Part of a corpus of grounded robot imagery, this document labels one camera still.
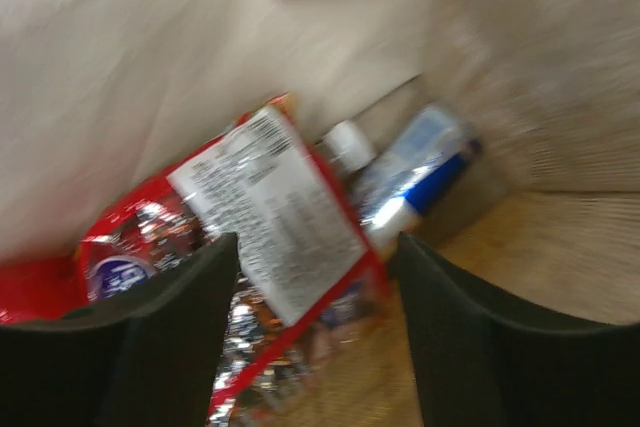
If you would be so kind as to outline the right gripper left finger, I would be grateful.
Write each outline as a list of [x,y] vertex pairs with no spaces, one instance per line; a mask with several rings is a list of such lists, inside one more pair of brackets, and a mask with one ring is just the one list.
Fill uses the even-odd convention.
[[2,425],[205,425],[237,273],[224,234],[60,320],[3,325]]

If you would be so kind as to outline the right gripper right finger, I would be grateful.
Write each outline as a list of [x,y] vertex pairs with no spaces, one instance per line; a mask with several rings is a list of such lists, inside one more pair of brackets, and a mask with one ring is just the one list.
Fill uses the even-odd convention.
[[639,327],[512,294],[399,236],[398,285],[427,426],[635,426]]

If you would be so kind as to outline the brown paper bag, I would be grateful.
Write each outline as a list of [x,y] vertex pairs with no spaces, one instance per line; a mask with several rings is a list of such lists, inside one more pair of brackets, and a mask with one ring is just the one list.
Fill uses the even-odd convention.
[[[639,0],[1,0],[1,274],[72,256],[108,207],[279,96],[328,162],[339,122],[377,158],[428,104],[481,152],[372,246],[377,312],[257,426],[427,426],[404,233],[533,303],[639,327]],[[365,168],[338,175],[361,228]]]

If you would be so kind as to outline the red candy bag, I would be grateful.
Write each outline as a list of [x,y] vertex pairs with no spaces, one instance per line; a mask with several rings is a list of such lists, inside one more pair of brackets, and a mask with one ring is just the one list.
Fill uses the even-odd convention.
[[203,426],[257,426],[379,307],[385,267],[279,96],[108,207],[70,257],[1,274],[1,328],[55,321],[172,270],[224,234],[238,273]]

